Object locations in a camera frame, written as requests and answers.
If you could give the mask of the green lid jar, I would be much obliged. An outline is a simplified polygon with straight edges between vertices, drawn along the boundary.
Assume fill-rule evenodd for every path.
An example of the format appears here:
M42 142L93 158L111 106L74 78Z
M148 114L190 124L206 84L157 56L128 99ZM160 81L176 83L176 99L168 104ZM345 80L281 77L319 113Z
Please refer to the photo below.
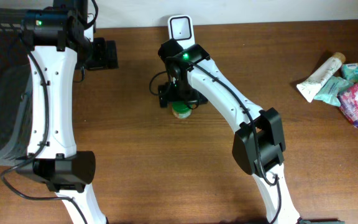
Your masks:
M191 115L191 109L184 102L173 102L172 113L178 119L186 119Z

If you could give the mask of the white tube package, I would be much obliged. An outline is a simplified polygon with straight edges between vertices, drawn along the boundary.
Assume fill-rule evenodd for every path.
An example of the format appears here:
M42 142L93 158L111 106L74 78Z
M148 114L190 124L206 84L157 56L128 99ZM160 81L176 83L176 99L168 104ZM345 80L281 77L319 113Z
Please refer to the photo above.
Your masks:
M297 84L296 88L306 101L311 103L322 87L325 86L345 61L346 57L344 54L340 52L334 53L305 81Z

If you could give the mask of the teal pouch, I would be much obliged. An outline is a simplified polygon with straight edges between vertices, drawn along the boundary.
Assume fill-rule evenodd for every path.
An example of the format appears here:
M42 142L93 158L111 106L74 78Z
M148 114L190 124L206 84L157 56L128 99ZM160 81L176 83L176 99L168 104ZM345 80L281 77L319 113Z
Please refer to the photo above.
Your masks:
M353 85L349 80L341 77L331 77L314 97L314 100L323 101L329 105L340 107L341 103L337 96Z

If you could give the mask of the green white pocket tissue pack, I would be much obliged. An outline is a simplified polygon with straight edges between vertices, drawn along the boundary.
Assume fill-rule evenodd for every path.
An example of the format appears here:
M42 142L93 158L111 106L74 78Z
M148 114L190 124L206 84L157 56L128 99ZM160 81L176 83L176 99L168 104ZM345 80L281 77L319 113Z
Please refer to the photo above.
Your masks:
M358 82L358 63L348 63L341 67L341 75L352 83Z

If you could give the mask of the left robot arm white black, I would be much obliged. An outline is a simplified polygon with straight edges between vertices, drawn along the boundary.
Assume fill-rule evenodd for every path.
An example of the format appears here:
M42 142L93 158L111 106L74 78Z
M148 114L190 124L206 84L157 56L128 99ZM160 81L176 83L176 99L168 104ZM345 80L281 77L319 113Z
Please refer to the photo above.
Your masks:
M97 13L88 1L54 1L29 10L19 39L32 75L32 132L14 172L46 185L51 201L64 203L73 223L107 223L94 190L96 157L79 151L73 134L75 70L117 68L116 44L94 38Z

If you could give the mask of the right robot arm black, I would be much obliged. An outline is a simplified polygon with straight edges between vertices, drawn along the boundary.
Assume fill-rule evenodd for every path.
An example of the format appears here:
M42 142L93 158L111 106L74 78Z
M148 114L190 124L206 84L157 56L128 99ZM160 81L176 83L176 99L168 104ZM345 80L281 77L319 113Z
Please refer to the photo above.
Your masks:
M177 81L181 99L188 101L196 93L203 95L231 127L233 158L254 178L264 201L267 221L299 223L301 216L285 180L285 137L278 111L263 110L246 98L198 44L185 49L177 40L170 39L161 45L158 56L168 75Z

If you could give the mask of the white barcode scanner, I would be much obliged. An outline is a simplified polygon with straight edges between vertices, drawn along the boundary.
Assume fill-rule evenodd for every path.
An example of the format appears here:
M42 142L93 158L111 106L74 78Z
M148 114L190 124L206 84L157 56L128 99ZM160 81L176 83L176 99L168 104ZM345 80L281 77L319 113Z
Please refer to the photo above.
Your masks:
M176 15L168 18L168 34L170 39L175 39L184 49L195 44L192 18L188 15Z

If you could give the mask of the grey plastic basket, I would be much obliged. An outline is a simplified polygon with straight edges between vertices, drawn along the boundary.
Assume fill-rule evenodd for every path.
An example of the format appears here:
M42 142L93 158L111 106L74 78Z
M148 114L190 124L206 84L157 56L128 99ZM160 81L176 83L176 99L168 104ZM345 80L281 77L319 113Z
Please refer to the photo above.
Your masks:
M19 40L24 9L0 8L0 166L26 154L32 127L32 78Z

